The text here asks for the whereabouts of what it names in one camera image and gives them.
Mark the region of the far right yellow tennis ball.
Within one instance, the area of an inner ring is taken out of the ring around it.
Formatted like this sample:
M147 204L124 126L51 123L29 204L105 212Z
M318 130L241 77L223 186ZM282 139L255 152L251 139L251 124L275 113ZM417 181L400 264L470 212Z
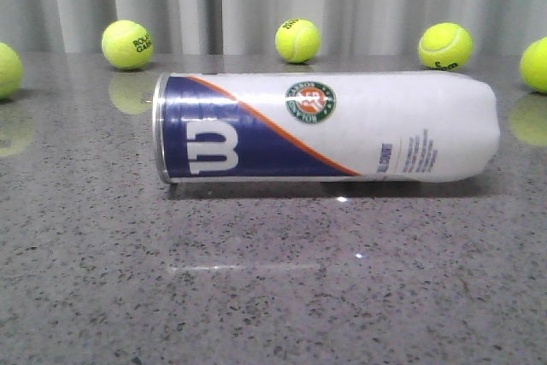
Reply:
M530 44L521 57L521 78L535 91L547 91L547 38L541 38Z

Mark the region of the centre yellow tennis ball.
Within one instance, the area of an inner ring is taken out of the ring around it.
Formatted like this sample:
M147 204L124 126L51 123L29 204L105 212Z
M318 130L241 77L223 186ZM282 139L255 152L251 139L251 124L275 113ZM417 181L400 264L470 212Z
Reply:
M278 54L289 63L303 63L314 57L321 47L318 27L305 19L289 19L275 35Z

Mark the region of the far left yellow tennis ball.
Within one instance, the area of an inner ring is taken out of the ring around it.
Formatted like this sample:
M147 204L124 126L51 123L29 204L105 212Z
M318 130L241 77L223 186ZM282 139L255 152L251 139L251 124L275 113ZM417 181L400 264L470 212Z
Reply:
M23 65L17 52L5 43L0 44L0 98L11 97L21 87Z

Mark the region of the yellow Roland Garros tennis ball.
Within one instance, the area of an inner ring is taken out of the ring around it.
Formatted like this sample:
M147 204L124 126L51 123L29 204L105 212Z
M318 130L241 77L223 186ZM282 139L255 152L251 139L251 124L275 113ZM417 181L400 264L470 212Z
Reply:
M150 60L154 43L144 26L130 20L119 20L103 31L102 52L114 67L133 70Z

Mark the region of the white blue Wilson tennis can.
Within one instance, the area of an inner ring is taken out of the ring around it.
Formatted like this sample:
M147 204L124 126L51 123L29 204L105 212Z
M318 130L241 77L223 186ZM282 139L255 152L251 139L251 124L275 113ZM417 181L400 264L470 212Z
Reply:
M152 121L167 183L451 182L500 138L493 90L436 71L164 74Z

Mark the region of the yellow Wilson tennis ball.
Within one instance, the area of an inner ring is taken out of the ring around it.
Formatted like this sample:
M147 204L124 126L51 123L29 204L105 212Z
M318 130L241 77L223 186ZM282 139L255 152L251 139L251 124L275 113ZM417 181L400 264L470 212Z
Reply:
M473 39L461 25L438 23L424 31L417 52L423 66L450 71L468 62L473 53Z

